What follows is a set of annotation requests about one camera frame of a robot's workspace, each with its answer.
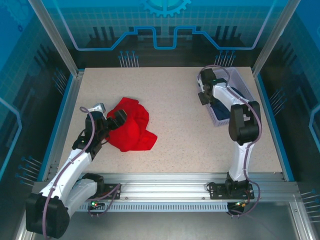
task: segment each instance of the blue edge trim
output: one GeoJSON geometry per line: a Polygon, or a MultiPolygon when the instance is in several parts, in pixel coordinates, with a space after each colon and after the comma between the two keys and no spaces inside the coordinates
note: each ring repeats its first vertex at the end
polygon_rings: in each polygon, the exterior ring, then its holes
{"type": "Polygon", "coordinates": [[[284,147],[284,144],[283,144],[283,142],[281,140],[281,136],[280,136],[279,129],[278,129],[278,126],[277,126],[277,123],[276,123],[276,119],[275,119],[274,114],[272,112],[272,108],[271,108],[271,105],[270,105],[270,102],[269,102],[269,99],[268,99],[267,91],[265,89],[265,85],[263,83],[263,80],[261,78],[260,73],[258,74],[257,79],[258,79],[258,82],[259,82],[259,86],[260,86],[260,89],[261,89],[261,93],[262,93],[263,99],[265,101],[266,110],[269,113],[270,121],[271,121],[271,124],[272,124],[272,126],[270,126],[270,127],[272,127],[273,130],[274,130],[275,138],[277,140],[277,143],[278,143],[278,146],[279,146],[279,150],[280,150],[280,154],[282,156],[282,161],[283,161],[283,165],[284,165],[284,169],[282,169],[282,170],[286,172],[286,175],[288,176],[287,180],[290,181],[290,182],[293,182],[295,180],[295,178],[294,178],[294,175],[293,175],[293,173],[291,171],[291,167],[290,167],[289,160],[288,160],[288,157],[287,157],[287,154],[286,154],[286,151],[285,151],[285,147],[284,147]]]}
{"type": "MultiPolygon", "coordinates": [[[[275,119],[275,117],[273,115],[273,112],[272,112],[272,109],[271,109],[271,106],[270,106],[270,102],[269,102],[269,99],[268,99],[268,96],[267,96],[267,92],[266,92],[266,89],[265,89],[265,86],[264,86],[264,83],[263,83],[263,80],[261,78],[260,73],[258,74],[257,79],[259,81],[259,86],[261,88],[261,93],[262,93],[262,96],[264,98],[266,109],[267,109],[267,111],[269,113],[269,117],[270,117],[270,120],[271,120],[272,128],[274,129],[274,134],[275,134],[276,140],[278,142],[278,146],[279,146],[280,153],[281,153],[281,156],[282,156],[282,160],[283,160],[283,164],[284,164],[284,168],[285,168],[285,169],[283,169],[283,171],[286,171],[286,174],[288,176],[288,181],[292,182],[292,181],[295,180],[294,179],[294,175],[293,175],[293,173],[291,171],[291,167],[290,167],[289,160],[288,160],[288,157],[287,157],[287,154],[286,154],[286,151],[285,151],[285,147],[284,147],[284,144],[283,144],[283,142],[281,140],[281,136],[280,136],[279,129],[278,129],[278,126],[277,126],[277,123],[276,123],[276,119],[275,119]]],[[[70,75],[69,81],[68,81],[68,84],[66,86],[66,89],[65,89],[65,92],[64,92],[64,96],[62,98],[62,102],[61,102],[61,105],[60,105],[60,108],[59,108],[59,112],[58,112],[58,115],[57,115],[55,123],[54,123],[52,134],[51,134],[51,137],[50,137],[50,140],[49,140],[49,143],[48,143],[48,147],[46,148],[46,151],[45,151],[45,155],[44,155],[44,158],[43,158],[42,166],[41,166],[37,181],[42,181],[43,180],[43,177],[44,177],[44,174],[45,174],[45,171],[46,171],[46,168],[47,168],[48,160],[49,160],[49,155],[50,155],[50,152],[51,152],[51,149],[52,149],[52,146],[53,146],[56,134],[57,134],[58,126],[59,126],[59,123],[60,123],[60,120],[61,120],[62,112],[64,110],[64,107],[65,107],[65,104],[66,104],[66,101],[67,101],[67,97],[68,97],[68,93],[69,93],[72,81],[73,81],[73,76],[70,75]]]]}
{"type": "Polygon", "coordinates": [[[66,88],[65,88],[65,91],[64,91],[64,95],[63,95],[63,98],[62,98],[62,101],[61,101],[61,105],[60,105],[60,108],[59,108],[59,111],[58,111],[58,115],[56,116],[56,119],[55,119],[55,123],[54,123],[53,129],[52,129],[51,137],[50,137],[48,146],[46,147],[46,151],[45,151],[45,154],[44,154],[43,162],[42,162],[42,165],[41,165],[41,168],[40,168],[40,172],[39,172],[39,175],[38,175],[38,178],[37,178],[38,182],[41,182],[43,180],[44,175],[45,175],[47,164],[48,164],[48,161],[49,161],[49,155],[50,155],[52,146],[54,144],[54,140],[55,140],[55,137],[56,137],[56,134],[57,134],[57,130],[58,130],[58,126],[59,126],[59,123],[60,123],[60,120],[61,120],[62,112],[63,112],[63,110],[65,108],[65,105],[66,105],[67,97],[68,97],[68,94],[69,94],[69,91],[70,91],[70,87],[71,87],[71,83],[73,81],[73,78],[74,78],[74,76],[72,74],[70,74],[70,77],[69,77],[69,80],[68,80],[68,83],[66,85],[66,88]]]}

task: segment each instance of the red cloth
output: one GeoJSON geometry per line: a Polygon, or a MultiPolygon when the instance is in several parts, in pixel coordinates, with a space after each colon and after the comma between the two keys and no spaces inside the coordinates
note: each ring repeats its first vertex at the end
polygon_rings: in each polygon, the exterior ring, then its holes
{"type": "Polygon", "coordinates": [[[157,136],[146,130],[149,122],[149,113],[139,104],[138,100],[124,97],[118,105],[107,114],[115,118],[115,112],[123,109],[126,122],[121,127],[109,133],[109,143],[121,152],[146,151],[152,149],[157,141],[157,136]]]}

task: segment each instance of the white plastic basket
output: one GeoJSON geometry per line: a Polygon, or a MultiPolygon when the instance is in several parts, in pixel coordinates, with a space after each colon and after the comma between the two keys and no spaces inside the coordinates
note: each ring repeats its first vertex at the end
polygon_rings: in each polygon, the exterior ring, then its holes
{"type": "MultiPolygon", "coordinates": [[[[245,81],[243,80],[243,78],[240,75],[240,73],[238,72],[238,70],[235,67],[227,67],[226,70],[230,74],[229,86],[237,89],[249,101],[254,101],[255,99],[254,99],[251,91],[249,90],[248,86],[246,85],[245,81]]],[[[216,69],[215,68],[213,70],[213,72],[214,72],[217,79],[225,79],[225,80],[228,79],[228,75],[223,69],[216,69]]],[[[206,104],[205,106],[209,112],[209,115],[210,115],[215,127],[226,125],[229,123],[229,118],[223,119],[223,120],[218,120],[218,118],[217,118],[217,116],[216,116],[216,114],[210,104],[206,104]]]]}

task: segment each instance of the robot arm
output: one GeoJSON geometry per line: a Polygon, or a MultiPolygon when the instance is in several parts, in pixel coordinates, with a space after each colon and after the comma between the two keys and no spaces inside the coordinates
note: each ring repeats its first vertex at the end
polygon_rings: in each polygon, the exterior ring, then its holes
{"type": "Polygon", "coordinates": [[[103,177],[87,173],[82,179],[78,180],[78,178],[102,148],[102,141],[108,137],[110,131],[126,122],[127,115],[123,110],[119,110],[115,113],[115,119],[106,118],[103,103],[95,105],[89,111],[94,121],[94,137],[88,148],[74,159],[85,149],[92,136],[93,124],[89,115],[85,120],[85,129],[73,143],[72,151],[63,167],[39,194],[31,193],[26,200],[26,229],[30,232],[43,233],[44,206],[52,188],[54,191],[47,205],[45,222],[47,235],[54,238],[60,238],[65,233],[70,218],[87,199],[104,192],[103,177]]]}
{"type": "Polygon", "coordinates": [[[198,94],[202,105],[219,100],[230,111],[228,131],[230,138],[234,141],[234,152],[225,186],[229,195],[243,193],[249,186],[244,174],[244,166],[248,169],[254,147],[252,142],[259,135],[258,122],[244,102],[248,103],[260,118],[259,103],[241,97],[230,86],[226,86],[225,79],[217,79],[211,68],[201,71],[200,76],[201,78],[197,81],[202,90],[198,94]]]}

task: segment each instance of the table surface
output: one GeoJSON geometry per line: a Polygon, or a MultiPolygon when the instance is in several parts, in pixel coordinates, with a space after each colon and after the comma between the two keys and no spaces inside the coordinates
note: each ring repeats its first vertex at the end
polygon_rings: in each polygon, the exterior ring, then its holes
{"type": "MultiPolygon", "coordinates": [[[[79,107],[104,103],[112,110],[122,97],[139,100],[149,112],[147,130],[158,139],[150,151],[120,152],[105,144],[85,172],[226,173],[234,151],[228,125],[215,127],[198,97],[200,67],[86,68],[76,99],[59,166],[85,127],[79,107]]],[[[250,172],[281,172],[276,148],[249,67],[238,67],[260,103],[262,137],[252,150],[250,172]]]]}

